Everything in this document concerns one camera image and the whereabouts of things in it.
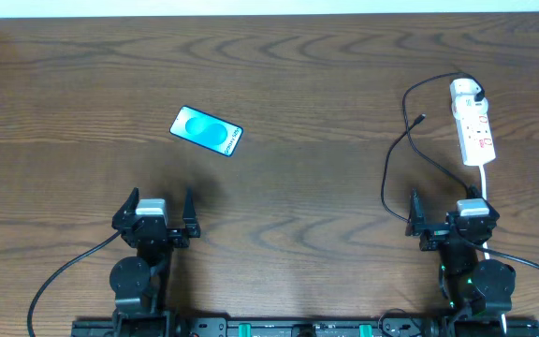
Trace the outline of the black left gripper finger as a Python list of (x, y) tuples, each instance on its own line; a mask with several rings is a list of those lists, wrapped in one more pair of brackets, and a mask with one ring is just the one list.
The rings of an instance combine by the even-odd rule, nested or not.
[(115, 219), (123, 220), (126, 218), (126, 216), (128, 217), (132, 216), (136, 211), (138, 202), (139, 202), (139, 190), (137, 187), (134, 187), (129, 197), (124, 202), (124, 204), (115, 213)]
[(192, 190), (190, 188), (186, 190), (182, 220), (187, 227), (197, 226), (197, 213), (195, 210)]

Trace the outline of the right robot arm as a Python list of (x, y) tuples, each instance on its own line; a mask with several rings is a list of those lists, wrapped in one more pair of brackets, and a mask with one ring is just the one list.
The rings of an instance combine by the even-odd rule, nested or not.
[(516, 272), (496, 259), (479, 259), (500, 215), (483, 198), (462, 199), (441, 223), (430, 223), (416, 191), (410, 197), (405, 234), (419, 239), (419, 249), (441, 259), (445, 296), (468, 317), (500, 316), (512, 309)]

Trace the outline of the blue Galaxy smartphone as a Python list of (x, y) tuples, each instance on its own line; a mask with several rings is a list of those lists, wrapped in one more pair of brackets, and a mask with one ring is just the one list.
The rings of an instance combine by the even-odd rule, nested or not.
[(237, 148), (244, 129), (205, 111), (182, 106), (168, 132), (207, 150), (230, 157)]

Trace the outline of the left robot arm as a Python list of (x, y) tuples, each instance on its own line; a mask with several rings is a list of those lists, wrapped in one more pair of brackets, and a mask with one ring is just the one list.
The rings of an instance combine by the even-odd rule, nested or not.
[(122, 315), (157, 314), (164, 296), (172, 253), (187, 248), (201, 234), (191, 191), (186, 192), (182, 227), (171, 228), (166, 201), (141, 198), (134, 188), (113, 215), (111, 226), (135, 249), (135, 256), (117, 262), (109, 276), (117, 312)]

